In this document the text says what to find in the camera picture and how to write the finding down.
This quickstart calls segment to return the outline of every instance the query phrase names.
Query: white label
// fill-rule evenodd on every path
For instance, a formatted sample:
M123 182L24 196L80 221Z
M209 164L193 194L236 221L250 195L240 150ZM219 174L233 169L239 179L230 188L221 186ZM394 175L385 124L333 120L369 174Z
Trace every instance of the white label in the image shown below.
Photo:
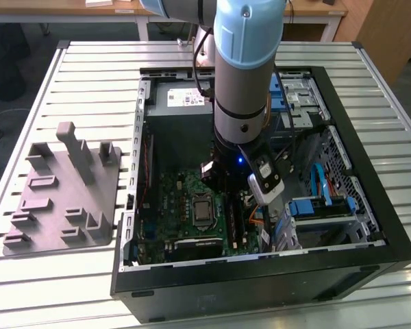
M169 89L167 92L168 108L202 105L204 105L204 97L196 88Z
M263 166L259 168L260 175L262 175L263 178L267 178L271 174L271 167L269 166L269 163L265 163Z
M261 237L262 237L263 241L265 241L265 243L266 243L267 245L269 245L269 234L266 233L266 231L265 231L263 228L262 228Z
M116 14L133 14L134 13L132 9L116 9L114 12Z

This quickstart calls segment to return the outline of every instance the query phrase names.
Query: white table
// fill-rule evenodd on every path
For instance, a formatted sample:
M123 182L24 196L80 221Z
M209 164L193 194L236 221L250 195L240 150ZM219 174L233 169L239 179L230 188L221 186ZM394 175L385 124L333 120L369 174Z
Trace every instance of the white table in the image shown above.
M3 258L3 235L30 165L31 143L53 150L59 121L73 121L88 146L122 149L119 186L127 185L139 68L190 66L191 48L174 42L72 42L55 52L0 182L0 327L118 328L138 324L110 297L114 240L105 247ZM411 239L411 122L364 51L350 44L283 42L278 65L325 66ZM116 204L126 202L118 190ZM122 209L116 209L115 222ZM162 324L165 328L384 328L411 324L411 265L334 304Z

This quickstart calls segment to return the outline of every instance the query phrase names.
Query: black cable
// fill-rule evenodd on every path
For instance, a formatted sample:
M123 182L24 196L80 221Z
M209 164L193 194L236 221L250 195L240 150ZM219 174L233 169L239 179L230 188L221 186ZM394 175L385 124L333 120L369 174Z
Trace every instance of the black cable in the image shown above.
M289 0L289 6L290 6L289 23L293 24L294 23L294 5L292 4L292 0Z
M193 54L193 64L192 64L193 78L195 79L195 83L197 84L198 91L202 97L208 97L208 95L207 95L207 92L204 89L202 89L201 85L199 84L198 75L197 75L197 57L198 57L199 52L201 51L201 48L204 45L204 42L206 41L206 38L211 32L212 32L212 28L210 27L207 30L207 32L204 34L203 38L201 39L201 42L198 44L197 50L195 50L195 53Z
M286 97L285 88L283 87L282 81L280 79L279 69L277 68L277 65L275 65L275 63L274 63L274 73L275 73L275 77L277 78L279 87L282 90L283 102L285 104L285 109L286 109L286 112L288 113L288 117L289 117L290 135L291 135L291 139L292 139L291 140L291 146L292 146L291 162L294 163L294 156L295 156L295 126L294 126L294 119L292 117L292 113L290 112L288 98Z

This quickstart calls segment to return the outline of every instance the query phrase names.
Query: sticker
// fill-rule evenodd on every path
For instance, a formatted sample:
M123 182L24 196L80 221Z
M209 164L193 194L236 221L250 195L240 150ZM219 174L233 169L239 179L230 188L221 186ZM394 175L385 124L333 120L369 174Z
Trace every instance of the sticker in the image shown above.
M269 234L266 233L265 229L262 228L262 234L261 234L262 239L265 241L267 245L269 245Z
M167 92L168 108L180 106L203 106L204 97L196 88L169 89Z
M114 12L116 14L133 14L134 13L132 9L116 9Z

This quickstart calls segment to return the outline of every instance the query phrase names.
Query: slotted table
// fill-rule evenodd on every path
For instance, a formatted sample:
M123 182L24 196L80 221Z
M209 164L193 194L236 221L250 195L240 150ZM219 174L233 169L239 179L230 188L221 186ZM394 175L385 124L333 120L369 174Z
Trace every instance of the slotted table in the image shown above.
M55 137L60 121L74 122L76 137L86 139L89 148L104 140L121 148L114 217L118 222L126 202L139 68L190 66L192 49L174 42L71 42L62 46L55 52L0 182L0 327L133 326L138 324L135 317L121 301L110 297L114 239L104 247L4 258L3 235L10 228L10 214L18 206L18 194L30 169L24 157L35 142L62 149ZM276 63L327 69L411 239L411 121L365 51L349 43L283 42ZM170 327L218 328L224 322L236 328L411 324L411 265L335 304L198 319Z

